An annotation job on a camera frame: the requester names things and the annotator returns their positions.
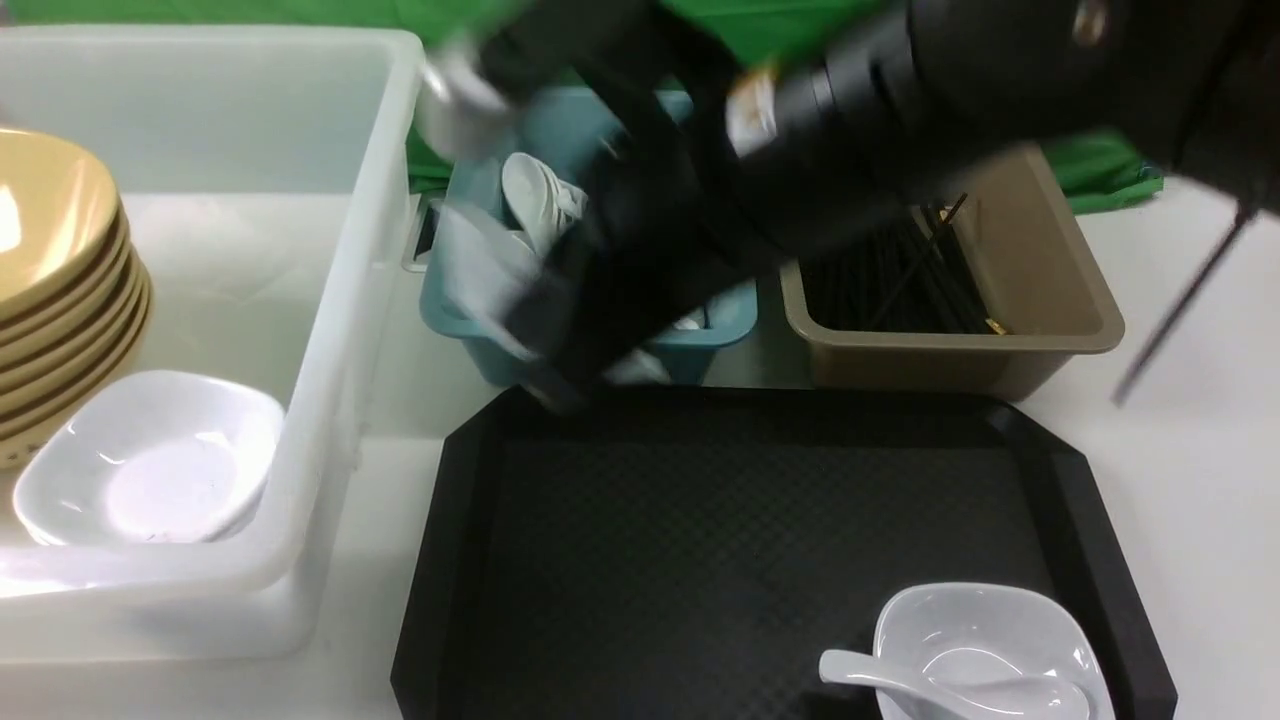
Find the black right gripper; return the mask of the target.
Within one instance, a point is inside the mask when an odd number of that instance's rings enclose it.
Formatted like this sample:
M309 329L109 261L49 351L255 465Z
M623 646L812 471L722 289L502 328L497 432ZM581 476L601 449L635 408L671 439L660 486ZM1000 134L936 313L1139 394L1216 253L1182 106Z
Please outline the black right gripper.
M545 406L589 402L609 374L691 310L785 264L797 178L746 114L748 68L663 1L530 1L483 36L428 56L421 135L465 161L490 152L563 74L620 123L582 169L582 215L531 266L458 240L458 305L515 356Z

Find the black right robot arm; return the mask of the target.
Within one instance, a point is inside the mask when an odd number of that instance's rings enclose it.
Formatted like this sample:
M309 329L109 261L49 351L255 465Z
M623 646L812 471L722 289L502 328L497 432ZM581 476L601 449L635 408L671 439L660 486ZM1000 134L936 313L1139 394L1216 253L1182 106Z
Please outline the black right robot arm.
M621 154L590 160L584 217L474 311L556 409L717 296L1014 145L1094 129L1238 202L1123 405L1247 224L1277 211L1275 1L902 1L753 68L662 1L530 1L426 59L416 129L477 158L567 70L621 120Z

